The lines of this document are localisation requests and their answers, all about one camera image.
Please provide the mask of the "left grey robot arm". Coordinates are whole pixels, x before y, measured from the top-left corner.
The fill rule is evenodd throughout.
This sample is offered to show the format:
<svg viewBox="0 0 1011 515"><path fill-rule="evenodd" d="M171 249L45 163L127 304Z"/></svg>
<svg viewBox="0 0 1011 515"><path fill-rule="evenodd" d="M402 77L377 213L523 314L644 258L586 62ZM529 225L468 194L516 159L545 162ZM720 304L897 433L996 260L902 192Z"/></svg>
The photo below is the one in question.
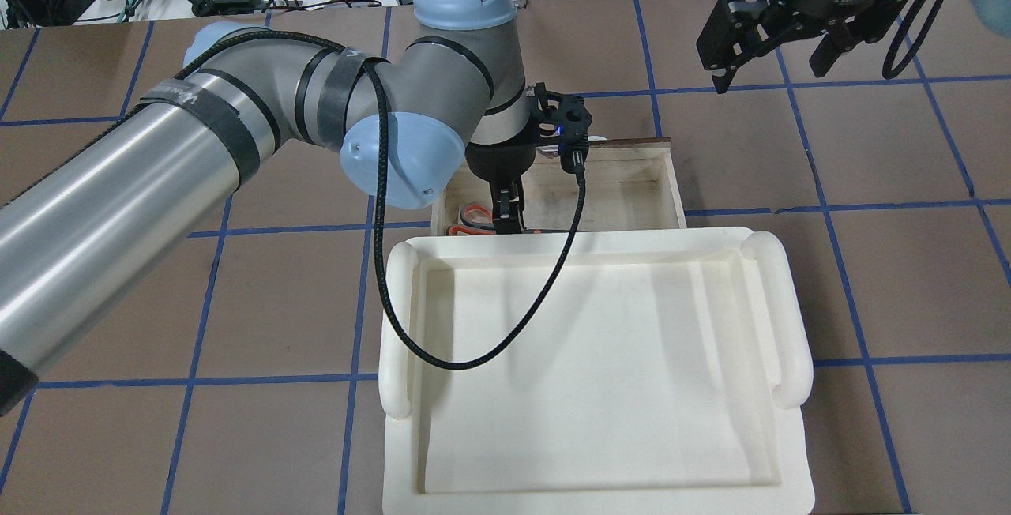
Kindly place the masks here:
<svg viewBox="0 0 1011 515"><path fill-rule="evenodd" d="M432 205L469 145L528 123L515 0L413 0L397 62L217 22L184 68L2 208L8 413L202 219L289 141L335 152L365 194Z"/></svg>

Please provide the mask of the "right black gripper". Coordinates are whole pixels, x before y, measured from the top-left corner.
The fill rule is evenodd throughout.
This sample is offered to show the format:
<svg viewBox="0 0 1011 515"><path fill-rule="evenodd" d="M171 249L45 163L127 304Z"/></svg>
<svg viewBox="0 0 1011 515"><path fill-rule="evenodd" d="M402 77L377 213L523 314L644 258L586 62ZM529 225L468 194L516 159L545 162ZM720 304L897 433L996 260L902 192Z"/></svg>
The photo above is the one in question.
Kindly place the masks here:
<svg viewBox="0 0 1011 515"><path fill-rule="evenodd" d="M809 58L824 78L857 42L878 42L909 0L717 0L697 38L698 58L718 94L737 69L785 42L820 39Z"/></svg>

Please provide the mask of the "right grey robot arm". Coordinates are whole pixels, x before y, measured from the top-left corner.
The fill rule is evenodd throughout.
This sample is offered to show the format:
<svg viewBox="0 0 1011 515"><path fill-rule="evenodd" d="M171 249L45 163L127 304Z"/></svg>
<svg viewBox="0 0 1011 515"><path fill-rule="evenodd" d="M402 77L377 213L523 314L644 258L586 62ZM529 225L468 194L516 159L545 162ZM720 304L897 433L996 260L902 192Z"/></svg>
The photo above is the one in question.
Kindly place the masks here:
<svg viewBox="0 0 1011 515"><path fill-rule="evenodd" d="M1009 0L970 0L976 16L992 32L1009 35ZM913 61L945 0L717 0L698 34L698 58L719 94L752 59L786 42L819 39L809 58L823 78L841 55L860 44L884 39L898 25L884 62L891 80Z"/></svg>

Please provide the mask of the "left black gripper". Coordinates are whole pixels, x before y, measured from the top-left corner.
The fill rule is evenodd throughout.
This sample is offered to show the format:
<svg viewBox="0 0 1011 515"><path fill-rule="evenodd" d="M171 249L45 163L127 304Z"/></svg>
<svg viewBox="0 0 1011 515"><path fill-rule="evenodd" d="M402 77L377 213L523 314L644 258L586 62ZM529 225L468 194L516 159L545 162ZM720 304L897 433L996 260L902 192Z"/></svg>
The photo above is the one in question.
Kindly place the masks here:
<svg viewBox="0 0 1011 515"><path fill-rule="evenodd" d="M533 166L536 146L530 137L518 134L495 144L469 143L464 158L468 170L491 185L492 227L496 235L523 234L524 189L521 176Z"/></svg>

